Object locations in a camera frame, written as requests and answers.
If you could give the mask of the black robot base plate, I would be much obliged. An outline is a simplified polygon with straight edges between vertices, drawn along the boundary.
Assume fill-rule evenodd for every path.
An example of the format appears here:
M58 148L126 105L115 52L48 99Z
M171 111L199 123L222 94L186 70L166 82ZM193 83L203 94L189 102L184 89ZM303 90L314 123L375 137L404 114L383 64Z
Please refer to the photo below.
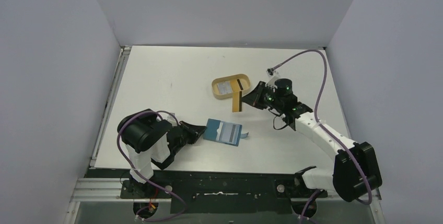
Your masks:
M134 210L142 200L155 206L166 200L172 214L299 214L314 193L294 174L155 171L151 181L162 190L123 169L92 169L85 177L116 179L118 197L135 200Z

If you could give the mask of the teal leather card holder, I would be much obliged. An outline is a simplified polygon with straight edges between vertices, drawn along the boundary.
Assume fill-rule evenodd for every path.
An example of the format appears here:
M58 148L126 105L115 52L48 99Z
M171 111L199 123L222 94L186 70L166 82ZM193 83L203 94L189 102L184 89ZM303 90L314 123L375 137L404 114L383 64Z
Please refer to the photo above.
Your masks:
M247 138L248 132L243 132L242 125L216 119L208 119L203 139L230 146L238 146L241 139Z

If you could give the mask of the beige oval plastic tray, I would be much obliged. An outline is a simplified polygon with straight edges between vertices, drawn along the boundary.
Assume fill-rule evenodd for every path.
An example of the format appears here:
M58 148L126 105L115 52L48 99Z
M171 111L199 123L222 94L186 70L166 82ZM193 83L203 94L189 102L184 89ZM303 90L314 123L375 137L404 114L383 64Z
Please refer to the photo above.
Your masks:
M236 92L248 92L251 82L247 75L236 74L214 79L211 87L213 96L222 100L231 98Z

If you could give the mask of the grey VIP card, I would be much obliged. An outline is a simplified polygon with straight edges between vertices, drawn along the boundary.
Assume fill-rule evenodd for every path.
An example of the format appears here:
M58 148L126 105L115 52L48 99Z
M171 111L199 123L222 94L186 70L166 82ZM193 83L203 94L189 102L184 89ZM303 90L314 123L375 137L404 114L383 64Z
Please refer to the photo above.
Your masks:
M230 81L222 81L222 82L217 83L217 88L218 88L219 94L221 96L233 93L233 91L231 89Z

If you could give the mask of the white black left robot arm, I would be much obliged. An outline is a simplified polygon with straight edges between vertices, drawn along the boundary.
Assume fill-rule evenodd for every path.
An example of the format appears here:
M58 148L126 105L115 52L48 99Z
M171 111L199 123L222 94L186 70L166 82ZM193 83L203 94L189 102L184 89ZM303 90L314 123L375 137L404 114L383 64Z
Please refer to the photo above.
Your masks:
M151 197L156 186L153 166L168 168L186 145L195 144L207 130L177 119L168 111L146 109L123 118L117 126L117 147L130 165L129 189Z

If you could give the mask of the aluminium frame rail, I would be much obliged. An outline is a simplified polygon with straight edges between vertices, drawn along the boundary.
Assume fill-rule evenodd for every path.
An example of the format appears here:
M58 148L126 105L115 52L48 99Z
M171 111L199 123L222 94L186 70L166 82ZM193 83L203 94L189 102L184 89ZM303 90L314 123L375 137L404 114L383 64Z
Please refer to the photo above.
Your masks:
M88 167L86 169L86 172L84 173L84 175L82 175L77 181L79 182L80 179L82 179L87 172L90 169L94 169L95 168L95 163L98 157L98 152L100 150L100 146L103 140L103 135L104 132L106 130L108 121L109 121L109 117L110 114L112 112L112 108L113 108L113 104L116 98L116 94L118 92L118 88L121 82L121 78L123 77L123 73L125 70L125 66L126 66L126 62L127 59L129 57L129 54L131 52L132 46L122 46L121 50L120 50L120 55L118 57L118 62L117 65L115 67L114 70L114 74L113 74L113 78L112 78L112 82L111 82L111 87L109 89L108 92L108 96L106 99L106 103L104 106L104 111L100 120L100 127L99 127L99 131L97 134L97 138L95 141L95 145L93 148L93 151L91 153L91 157L89 160L89 164ZM80 202L75 202L74 201L74 196L72 195L69 201L69 205L68 205L68 209L64 218L63 223L75 223L75 219L77 216L77 211L80 207Z

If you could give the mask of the gold card with black stripe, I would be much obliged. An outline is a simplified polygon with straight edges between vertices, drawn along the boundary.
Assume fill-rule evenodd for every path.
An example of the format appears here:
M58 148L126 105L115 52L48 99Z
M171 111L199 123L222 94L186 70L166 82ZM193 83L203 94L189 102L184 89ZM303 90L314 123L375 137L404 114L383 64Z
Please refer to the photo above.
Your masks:
M243 91L243 86L240 79L233 79L230 81L231 89L233 92Z

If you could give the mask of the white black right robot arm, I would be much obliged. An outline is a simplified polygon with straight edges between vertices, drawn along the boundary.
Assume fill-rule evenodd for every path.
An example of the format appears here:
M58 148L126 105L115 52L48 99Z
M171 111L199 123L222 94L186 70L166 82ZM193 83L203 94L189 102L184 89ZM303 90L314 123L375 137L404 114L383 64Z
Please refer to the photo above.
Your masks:
M333 161L333 170L309 166L295 173L294 191L307 196L313 190L334 191L347 202L357 200L382 185L382 177L373 146L358 143L326 124L293 94L292 81L281 78L273 86L261 81L241 102L272 112L286 127L304 135Z

